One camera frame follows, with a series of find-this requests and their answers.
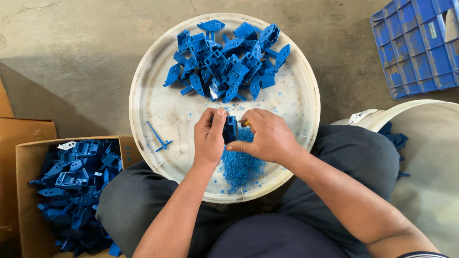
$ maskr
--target left hand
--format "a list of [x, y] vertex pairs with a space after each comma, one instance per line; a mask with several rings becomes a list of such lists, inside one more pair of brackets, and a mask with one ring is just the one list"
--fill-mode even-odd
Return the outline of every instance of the left hand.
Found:
[[223, 154], [223, 126], [226, 122], [226, 111], [208, 108], [195, 124], [195, 159], [193, 166], [211, 170], [212, 173]]

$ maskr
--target label on bucket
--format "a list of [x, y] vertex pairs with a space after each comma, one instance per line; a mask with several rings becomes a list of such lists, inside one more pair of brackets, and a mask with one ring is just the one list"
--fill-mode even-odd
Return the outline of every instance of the label on bucket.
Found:
[[370, 115], [370, 114], [373, 114], [375, 112], [378, 112], [379, 109], [367, 109], [365, 111], [362, 111], [362, 112], [359, 112], [359, 113], [355, 113], [351, 116], [351, 118], [349, 119], [349, 122], [347, 123], [347, 125], [356, 125], [358, 122], [360, 122], [360, 120], [362, 120], [364, 117]]

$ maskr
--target person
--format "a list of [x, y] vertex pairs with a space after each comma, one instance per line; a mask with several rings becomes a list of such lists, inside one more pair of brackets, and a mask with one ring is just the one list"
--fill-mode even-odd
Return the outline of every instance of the person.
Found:
[[128, 257], [441, 258], [429, 239], [387, 202], [399, 155], [384, 136], [357, 126], [321, 125], [309, 153], [285, 121], [248, 110], [252, 143], [242, 151], [297, 176], [275, 213], [239, 221], [202, 203], [224, 150], [224, 109], [208, 108], [194, 127], [195, 156], [178, 185], [145, 162], [116, 176], [96, 217]]

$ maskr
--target right hand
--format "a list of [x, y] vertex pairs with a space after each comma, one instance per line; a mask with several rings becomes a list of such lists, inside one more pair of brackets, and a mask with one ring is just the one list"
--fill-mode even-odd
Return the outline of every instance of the right hand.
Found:
[[250, 123], [250, 130], [255, 134], [253, 142], [233, 141], [226, 145], [227, 151], [245, 152], [284, 167], [305, 151], [280, 116], [254, 108], [248, 110], [242, 119]]

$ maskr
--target dark pants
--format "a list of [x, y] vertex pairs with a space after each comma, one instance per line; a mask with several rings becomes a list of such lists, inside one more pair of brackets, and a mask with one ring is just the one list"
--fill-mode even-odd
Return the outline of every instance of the dark pants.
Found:
[[[384, 136], [357, 126], [321, 125], [311, 153], [389, 199], [399, 170], [399, 155]], [[125, 169], [106, 186], [96, 217], [128, 258], [177, 186], [175, 181], [153, 173], [145, 162]], [[299, 178], [282, 197], [277, 212], [317, 228], [351, 258], [369, 257], [365, 245]], [[234, 222], [219, 210], [201, 204], [189, 257], [204, 257]]]

